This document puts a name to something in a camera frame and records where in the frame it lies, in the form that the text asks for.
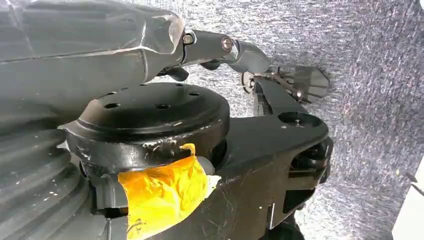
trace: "black pulley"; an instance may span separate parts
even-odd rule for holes
[[[175,162],[190,154],[180,149],[185,143],[209,158],[229,122],[228,102],[209,89],[150,83],[92,100],[66,130],[86,173],[101,176]]]

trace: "plastic wrap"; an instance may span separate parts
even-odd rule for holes
[[[183,30],[171,11],[121,1],[0,0],[0,63],[135,49],[172,54]]]

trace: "screw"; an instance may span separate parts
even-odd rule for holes
[[[233,41],[231,41],[231,39],[228,36],[225,36],[222,38],[221,44],[222,44],[222,49],[225,52],[227,53],[231,52],[231,49],[233,48]]]
[[[186,34],[185,36],[182,37],[182,42],[186,45],[192,44],[194,41],[195,40],[190,34]]]

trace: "bolt hole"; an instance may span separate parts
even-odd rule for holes
[[[104,97],[106,97],[106,96],[110,96],[110,95],[114,95],[114,94],[117,94],[117,92],[116,92],[116,91],[111,91],[111,92],[106,93],[105,95],[102,95],[102,96],[101,96],[101,97],[99,97],[99,98],[101,99],[101,98],[104,98]]]
[[[109,103],[109,104],[104,105],[104,108],[105,109],[113,109],[113,108],[116,108],[116,107],[119,107],[119,106],[120,106],[119,103]]]
[[[160,105],[156,105],[157,109],[169,109],[171,106],[169,106],[168,104],[160,104]]]

